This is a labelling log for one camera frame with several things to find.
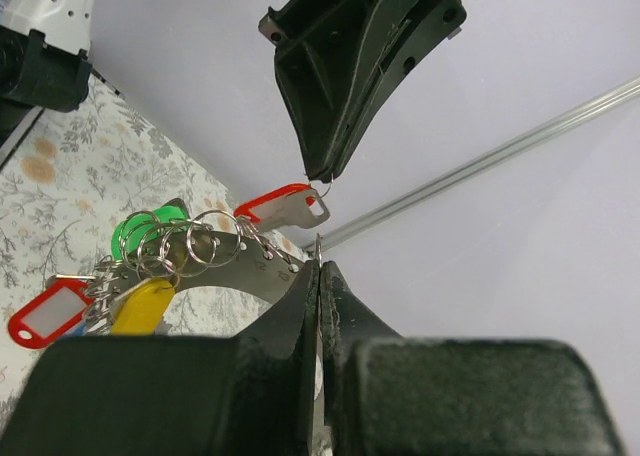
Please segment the key with red tag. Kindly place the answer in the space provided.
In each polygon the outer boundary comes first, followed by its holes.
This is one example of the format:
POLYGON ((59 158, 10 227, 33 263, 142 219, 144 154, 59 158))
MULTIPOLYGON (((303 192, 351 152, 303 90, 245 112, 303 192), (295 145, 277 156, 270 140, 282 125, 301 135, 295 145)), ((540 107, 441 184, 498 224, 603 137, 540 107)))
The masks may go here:
POLYGON ((257 231, 285 226, 315 228, 330 218, 318 191, 309 184, 292 183, 239 205, 233 216, 250 222, 257 231))

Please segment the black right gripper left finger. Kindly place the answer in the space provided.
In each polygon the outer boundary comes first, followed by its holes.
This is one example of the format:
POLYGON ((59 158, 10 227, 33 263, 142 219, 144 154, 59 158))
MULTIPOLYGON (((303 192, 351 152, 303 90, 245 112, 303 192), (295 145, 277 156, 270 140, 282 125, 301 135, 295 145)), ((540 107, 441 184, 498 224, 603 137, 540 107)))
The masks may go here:
POLYGON ((67 337, 35 364, 5 455, 307 455, 320 267, 230 338, 67 337))

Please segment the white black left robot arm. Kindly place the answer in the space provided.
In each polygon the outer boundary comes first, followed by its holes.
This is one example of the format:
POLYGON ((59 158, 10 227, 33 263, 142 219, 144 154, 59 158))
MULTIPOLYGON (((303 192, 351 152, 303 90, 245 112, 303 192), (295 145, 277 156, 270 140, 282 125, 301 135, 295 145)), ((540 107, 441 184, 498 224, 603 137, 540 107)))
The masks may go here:
MULTIPOLYGON (((79 107, 92 72, 95 0, 8 0, 1 6, 1 132, 35 107, 79 107)), ((346 168, 376 113, 414 67, 458 31, 461 0, 289 0, 260 33, 308 178, 346 168)))

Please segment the red key tag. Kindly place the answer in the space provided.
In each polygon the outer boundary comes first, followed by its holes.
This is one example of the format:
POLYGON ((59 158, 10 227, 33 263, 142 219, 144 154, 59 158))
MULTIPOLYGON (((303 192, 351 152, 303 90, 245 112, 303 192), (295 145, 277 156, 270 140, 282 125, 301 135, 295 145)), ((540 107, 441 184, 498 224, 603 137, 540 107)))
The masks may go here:
POLYGON ((61 336, 77 332, 90 305, 86 279, 53 276, 46 288, 8 321, 10 338, 26 349, 44 349, 61 336))

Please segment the green key tag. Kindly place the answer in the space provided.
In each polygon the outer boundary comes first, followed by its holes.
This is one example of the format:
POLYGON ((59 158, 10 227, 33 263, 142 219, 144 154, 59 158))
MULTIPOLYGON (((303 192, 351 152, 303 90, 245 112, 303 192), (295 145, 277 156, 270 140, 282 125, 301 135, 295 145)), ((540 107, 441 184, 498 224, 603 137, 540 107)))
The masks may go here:
POLYGON ((147 242, 156 239, 163 231, 162 228, 157 228, 158 225, 181 222, 188 216, 188 210, 181 204, 165 204, 154 210, 132 213, 116 226, 112 234, 112 257, 121 260, 122 251, 127 255, 135 252, 146 233, 147 242))

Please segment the yellow key tag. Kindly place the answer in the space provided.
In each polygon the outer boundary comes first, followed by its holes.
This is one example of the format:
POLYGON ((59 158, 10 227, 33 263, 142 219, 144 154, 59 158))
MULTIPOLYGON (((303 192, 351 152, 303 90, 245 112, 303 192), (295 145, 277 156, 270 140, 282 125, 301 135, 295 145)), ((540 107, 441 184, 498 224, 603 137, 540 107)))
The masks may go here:
POLYGON ((160 324, 176 291, 163 278, 147 279, 128 290, 113 313, 110 334, 118 336, 151 335, 160 324))

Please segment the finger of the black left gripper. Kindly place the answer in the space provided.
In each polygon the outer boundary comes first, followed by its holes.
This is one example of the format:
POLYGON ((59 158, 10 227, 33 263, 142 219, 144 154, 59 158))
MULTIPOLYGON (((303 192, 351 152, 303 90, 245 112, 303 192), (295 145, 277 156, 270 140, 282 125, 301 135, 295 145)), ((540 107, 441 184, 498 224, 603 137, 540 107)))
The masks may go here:
POLYGON ((461 0, 373 0, 332 117, 321 176, 340 175, 375 114, 417 64, 466 18, 461 0))
POLYGON ((339 176, 361 138, 357 113, 394 43, 388 2, 289 0, 259 23, 310 179, 339 176))

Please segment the blue key tag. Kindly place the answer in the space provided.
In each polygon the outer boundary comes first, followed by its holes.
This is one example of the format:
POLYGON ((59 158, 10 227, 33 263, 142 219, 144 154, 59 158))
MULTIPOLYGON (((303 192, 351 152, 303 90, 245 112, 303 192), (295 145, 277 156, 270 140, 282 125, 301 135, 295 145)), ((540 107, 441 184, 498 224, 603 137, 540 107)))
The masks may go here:
POLYGON ((85 335, 95 335, 101 331, 103 324, 102 323, 81 323, 76 327, 72 328, 66 333, 66 336, 85 336, 85 335))

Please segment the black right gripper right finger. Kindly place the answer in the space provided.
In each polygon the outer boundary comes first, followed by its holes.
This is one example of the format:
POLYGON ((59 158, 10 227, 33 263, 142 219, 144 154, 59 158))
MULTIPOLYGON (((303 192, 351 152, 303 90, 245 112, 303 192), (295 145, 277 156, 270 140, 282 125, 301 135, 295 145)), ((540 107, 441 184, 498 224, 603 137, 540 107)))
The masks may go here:
POLYGON ((338 455, 621 455, 584 359, 549 339, 404 337, 320 272, 325 421, 338 455))

